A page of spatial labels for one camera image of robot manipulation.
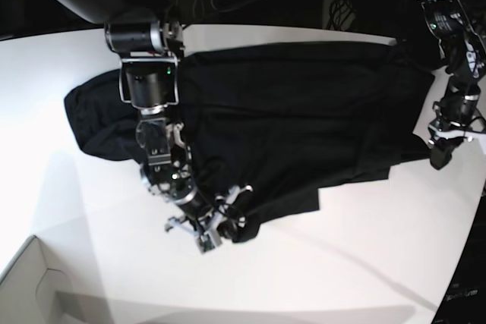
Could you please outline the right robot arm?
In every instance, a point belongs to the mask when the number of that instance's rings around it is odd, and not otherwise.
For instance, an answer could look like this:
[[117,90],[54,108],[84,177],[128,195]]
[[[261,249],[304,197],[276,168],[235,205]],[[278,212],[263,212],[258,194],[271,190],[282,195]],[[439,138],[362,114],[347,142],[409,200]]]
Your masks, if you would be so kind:
[[120,97],[138,113],[135,135],[145,154],[141,180],[149,192],[181,210],[166,230],[186,231],[202,252],[235,239],[246,223],[235,201],[248,186],[208,197],[197,185],[180,113],[178,76],[185,46],[175,6],[169,0],[56,1],[103,26],[107,46],[120,58]]

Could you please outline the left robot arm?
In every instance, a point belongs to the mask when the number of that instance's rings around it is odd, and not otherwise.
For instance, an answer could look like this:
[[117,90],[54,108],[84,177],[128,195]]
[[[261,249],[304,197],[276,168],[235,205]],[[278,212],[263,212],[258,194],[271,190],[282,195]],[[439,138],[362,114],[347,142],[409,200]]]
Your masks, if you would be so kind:
[[466,141],[485,142],[485,124],[478,110],[479,83],[485,76],[485,27],[478,0],[417,0],[424,21],[437,39],[449,76],[443,97],[433,104],[435,118],[428,125],[430,164],[441,170]]

